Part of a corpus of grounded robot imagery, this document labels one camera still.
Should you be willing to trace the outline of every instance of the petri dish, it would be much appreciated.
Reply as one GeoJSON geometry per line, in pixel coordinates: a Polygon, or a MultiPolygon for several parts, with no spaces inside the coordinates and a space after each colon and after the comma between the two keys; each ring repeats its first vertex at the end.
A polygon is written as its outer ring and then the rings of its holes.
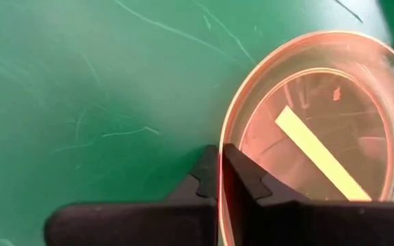
{"type": "MultiPolygon", "coordinates": [[[[234,96],[232,143],[312,200],[394,201],[394,50],[361,33],[322,31],[270,53],[234,96]]],[[[234,245],[220,172],[220,229],[234,245]]]]}

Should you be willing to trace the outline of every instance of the yellow strip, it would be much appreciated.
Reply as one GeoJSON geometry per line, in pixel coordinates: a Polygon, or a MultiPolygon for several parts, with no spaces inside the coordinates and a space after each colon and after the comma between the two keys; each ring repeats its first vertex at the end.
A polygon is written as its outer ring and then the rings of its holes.
{"type": "Polygon", "coordinates": [[[276,123],[349,201],[372,201],[363,188],[288,106],[285,106],[280,113],[276,123]]]}

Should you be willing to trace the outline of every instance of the green table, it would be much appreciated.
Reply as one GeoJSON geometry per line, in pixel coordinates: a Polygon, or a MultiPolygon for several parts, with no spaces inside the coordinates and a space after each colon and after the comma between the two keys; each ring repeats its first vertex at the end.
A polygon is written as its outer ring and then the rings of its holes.
{"type": "Polygon", "coordinates": [[[394,1],[341,2],[0,0],[0,246],[43,245],[64,204],[162,199],[282,43],[344,29],[394,46],[394,1]]]}

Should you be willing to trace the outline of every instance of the green surface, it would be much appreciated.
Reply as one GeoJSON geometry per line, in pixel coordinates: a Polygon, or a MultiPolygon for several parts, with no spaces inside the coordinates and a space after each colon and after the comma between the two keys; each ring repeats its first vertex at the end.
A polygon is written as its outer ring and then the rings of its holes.
{"type": "Polygon", "coordinates": [[[394,1],[341,2],[361,21],[333,0],[0,0],[0,245],[43,245],[64,204],[163,198],[283,42],[394,46],[394,1]]]}

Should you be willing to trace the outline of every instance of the black holder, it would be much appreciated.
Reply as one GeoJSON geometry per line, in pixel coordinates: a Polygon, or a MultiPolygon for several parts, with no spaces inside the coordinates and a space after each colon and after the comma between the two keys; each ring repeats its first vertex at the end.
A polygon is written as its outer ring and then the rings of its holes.
{"type": "MultiPolygon", "coordinates": [[[[236,246],[394,245],[394,203],[313,202],[232,144],[222,158],[236,246]]],[[[59,209],[45,225],[47,245],[217,245],[217,159],[218,149],[208,146],[163,202],[59,209]]]]}

